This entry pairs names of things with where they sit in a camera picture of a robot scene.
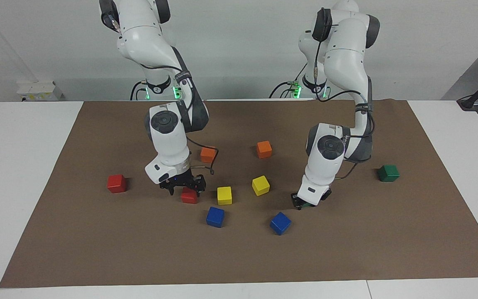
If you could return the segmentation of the brown table mat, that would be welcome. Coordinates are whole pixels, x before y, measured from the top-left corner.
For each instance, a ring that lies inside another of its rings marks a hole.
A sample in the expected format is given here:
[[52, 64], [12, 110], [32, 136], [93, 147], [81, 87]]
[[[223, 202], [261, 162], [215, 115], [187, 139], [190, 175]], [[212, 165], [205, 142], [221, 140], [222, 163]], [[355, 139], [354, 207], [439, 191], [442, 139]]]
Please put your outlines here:
[[[354, 104], [209, 102], [209, 124], [191, 134], [219, 148], [197, 204], [182, 203], [146, 175], [156, 152], [144, 129], [151, 103], [83, 104], [0, 287], [101, 284], [298, 282], [478, 277], [478, 224], [409, 104], [374, 104], [372, 159], [332, 185], [314, 208], [296, 210], [318, 123], [353, 125]], [[272, 156], [259, 159], [257, 142]], [[377, 170], [393, 164], [394, 182]], [[127, 191], [112, 194], [110, 175]], [[256, 196], [252, 179], [271, 189]], [[231, 186], [233, 203], [217, 204]], [[221, 228], [209, 208], [225, 211]], [[292, 220], [278, 236], [271, 219]]]

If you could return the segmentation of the white wall socket box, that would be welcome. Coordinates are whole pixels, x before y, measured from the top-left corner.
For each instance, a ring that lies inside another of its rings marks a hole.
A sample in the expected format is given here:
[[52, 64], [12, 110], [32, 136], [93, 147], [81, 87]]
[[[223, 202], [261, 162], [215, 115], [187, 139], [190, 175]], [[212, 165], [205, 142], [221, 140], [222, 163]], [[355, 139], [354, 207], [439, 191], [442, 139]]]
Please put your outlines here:
[[21, 101], [63, 101], [64, 93], [54, 81], [20, 83], [17, 95]]

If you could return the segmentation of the red wooden block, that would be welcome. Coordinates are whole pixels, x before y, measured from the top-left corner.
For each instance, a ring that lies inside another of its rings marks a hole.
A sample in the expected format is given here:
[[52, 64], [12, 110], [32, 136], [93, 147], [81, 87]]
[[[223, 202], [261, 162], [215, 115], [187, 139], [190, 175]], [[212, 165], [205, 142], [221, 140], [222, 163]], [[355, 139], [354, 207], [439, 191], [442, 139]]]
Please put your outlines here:
[[181, 193], [181, 201], [183, 203], [189, 204], [197, 204], [198, 203], [198, 192], [190, 189], [188, 187], [184, 187]]
[[127, 180], [123, 174], [110, 175], [107, 179], [107, 189], [112, 194], [127, 191]]

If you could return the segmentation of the orange wooden block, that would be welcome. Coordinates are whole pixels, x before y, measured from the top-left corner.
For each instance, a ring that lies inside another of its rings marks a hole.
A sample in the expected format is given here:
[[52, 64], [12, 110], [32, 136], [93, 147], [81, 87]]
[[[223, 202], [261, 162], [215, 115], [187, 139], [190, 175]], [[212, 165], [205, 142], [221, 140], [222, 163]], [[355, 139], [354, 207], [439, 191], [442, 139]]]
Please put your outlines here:
[[201, 147], [200, 151], [200, 160], [203, 163], [213, 163], [216, 155], [218, 154], [218, 149], [213, 147]]
[[259, 159], [269, 158], [273, 155], [273, 148], [269, 140], [257, 142], [256, 153]]

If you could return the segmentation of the blue wooden block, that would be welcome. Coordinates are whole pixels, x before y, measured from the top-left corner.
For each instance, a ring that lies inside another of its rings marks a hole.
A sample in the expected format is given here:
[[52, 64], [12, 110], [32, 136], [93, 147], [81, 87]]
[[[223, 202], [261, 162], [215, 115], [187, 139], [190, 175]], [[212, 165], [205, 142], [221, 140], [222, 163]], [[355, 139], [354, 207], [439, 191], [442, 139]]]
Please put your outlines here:
[[279, 212], [271, 219], [270, 228], [275, 234], [281, 236], [287, 231], [291, 224], [292, 220], [283, 212]]
[[224, 216], [225, 211], [223, 209], [211, 206], [207, 212], [205, 222], [209, 226], [221, 228], [224, 223]]

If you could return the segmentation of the yellow wooden block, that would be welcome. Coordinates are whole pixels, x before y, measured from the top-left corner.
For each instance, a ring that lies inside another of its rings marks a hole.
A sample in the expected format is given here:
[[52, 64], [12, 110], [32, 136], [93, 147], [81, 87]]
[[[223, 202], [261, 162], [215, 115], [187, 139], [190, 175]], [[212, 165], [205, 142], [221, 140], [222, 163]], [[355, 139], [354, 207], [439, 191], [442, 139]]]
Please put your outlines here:
[[233, 204], [233, 193], [231, 186], [222, 186], [217, 188], [217, 204], [219, 206], [229, 206]]
[[271, 185], [269, 184], [266, 176], [264, 175], [252, 179], [251, 186], [256, 196], [264, 195], [268, 193], [271, 189]]

